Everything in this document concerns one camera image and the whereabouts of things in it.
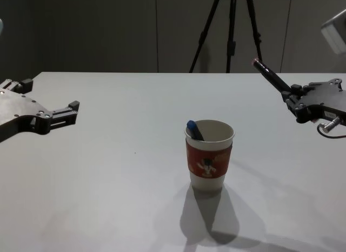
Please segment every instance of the tripod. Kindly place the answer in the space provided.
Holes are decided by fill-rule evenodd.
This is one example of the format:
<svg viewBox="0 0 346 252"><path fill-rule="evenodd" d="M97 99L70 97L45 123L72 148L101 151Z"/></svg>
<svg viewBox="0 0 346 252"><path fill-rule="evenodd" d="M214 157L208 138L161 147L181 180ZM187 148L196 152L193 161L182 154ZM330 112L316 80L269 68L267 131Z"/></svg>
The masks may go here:
<svg viewBox="0 0 346 252"><path fill-rule="evenodd" d="M202 46L205 42L205 39L207 38L207 34L209 31L210 24L212 22L212 19L214 17L215 11L217 9L218 3L220 0L214 0L207 22L204 26L204 29L201 33L201 36L198 41L198 48L195 54L195 58L192 62L190 73L194 71L199 53L201 52ZM234 56L235 49L236 49L236 42L234 41L234 26L235 26L235 19L236 19L236 5L237 0L231 0L230 9L229 9L229 31L228 31L228 41L227 41L227 66L226 66L226 73L229 73L231 70L231 57ZM262 60L262 54L261 54L261 48L260 48L260 33L258 33L257 30L257 24L256 24L256 15L255 15L255 8L254 8L254 1L253 0L247 0L248 5L248 11L249 16L251 19L251 26L252 26L252 34L255 41L255 46L257 49L257 56L259 60Z"/></svg>

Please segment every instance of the pen in cup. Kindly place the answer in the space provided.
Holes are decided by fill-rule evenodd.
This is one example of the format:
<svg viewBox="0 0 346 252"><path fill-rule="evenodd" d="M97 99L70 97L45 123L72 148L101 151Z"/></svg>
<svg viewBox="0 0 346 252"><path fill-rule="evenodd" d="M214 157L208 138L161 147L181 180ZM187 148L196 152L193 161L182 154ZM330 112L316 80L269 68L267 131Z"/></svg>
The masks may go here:
<svg viewBox="0 0 346 252"><path fill-rule="evenodd" d="M196 122L194 121L188 121L187 122L187 127L191 132L191 137L195 140L199 140L199 141L204 141L204 138L201 134L201 132L198 129L198 126L196 124Z"/></svg>

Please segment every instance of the white table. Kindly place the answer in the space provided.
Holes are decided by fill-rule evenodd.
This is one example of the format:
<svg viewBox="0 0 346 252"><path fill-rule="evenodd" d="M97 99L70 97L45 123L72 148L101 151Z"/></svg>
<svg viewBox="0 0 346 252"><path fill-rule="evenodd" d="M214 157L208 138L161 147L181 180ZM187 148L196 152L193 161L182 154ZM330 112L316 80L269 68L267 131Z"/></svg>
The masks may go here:
<svg viewBox="0 0 346 252"><path fill-rule="evenodd" d="M28 96L81 108L0 144L0 251L346 251L346 140L296 123L258 74L44 72ZM189 187L183 130L203 118L236 131L215 197Z"/></svg>

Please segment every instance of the cable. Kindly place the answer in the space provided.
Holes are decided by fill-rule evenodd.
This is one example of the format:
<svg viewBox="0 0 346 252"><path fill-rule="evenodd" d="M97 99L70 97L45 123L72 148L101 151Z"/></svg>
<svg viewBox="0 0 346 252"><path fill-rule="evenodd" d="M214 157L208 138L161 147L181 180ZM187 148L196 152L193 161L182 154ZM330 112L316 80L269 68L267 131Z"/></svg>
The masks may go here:
<svg viewBox="0 0 346 252"><path fill-rule="evenodd" d="M284 39L284 42L283 42L282 57L281 57L281 65L280 65L280 72L281 72L281 70L282 70L283 55L284 55L284 53L285 53L286 37L287 37L287 31L288 31L288 21L289 21L289 18L290 18L290 11L291 11L291 2L292 2L292 0L290 0L290 3L289 3L289 5L288 5L288 14L287 14L287 21L286 21L286 32L285 32L285 39Z"/></svg>
<svg viewBox="0 0 346 252"><path fill-rule="evenodd" d="M342 135L342 136L328 136L328 135L326 135L325 133L322 133L321 132L321 130L320 130L320 125L318 125L317 126L317 132L321 135L321 136L323 136L323 137L326 137L326 138L331 138L331 139L337 139L337 138L345 138L346 137L346 135Z"/></svg>
<svg viewBox="0 0 346 252"><path fill-rule="evenodd" d="M158 71L158 21L157 21L157 0L155 0L155 19L156 19L156 64L157 64L157 72Z"/></svg>

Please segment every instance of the paper cup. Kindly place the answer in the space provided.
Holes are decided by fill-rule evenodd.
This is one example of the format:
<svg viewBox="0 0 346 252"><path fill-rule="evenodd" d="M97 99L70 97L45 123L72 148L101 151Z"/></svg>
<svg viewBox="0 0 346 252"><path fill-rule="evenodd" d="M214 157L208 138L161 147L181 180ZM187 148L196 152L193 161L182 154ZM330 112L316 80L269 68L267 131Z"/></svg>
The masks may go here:
<svg viewBox="0 0 346 252"><path fill-rule="evenodd" d="M204 141L194 140L185 129L191 184L203 191L222 188L231 155L233 128L221 121L202 120L196 124Z"/></svg>

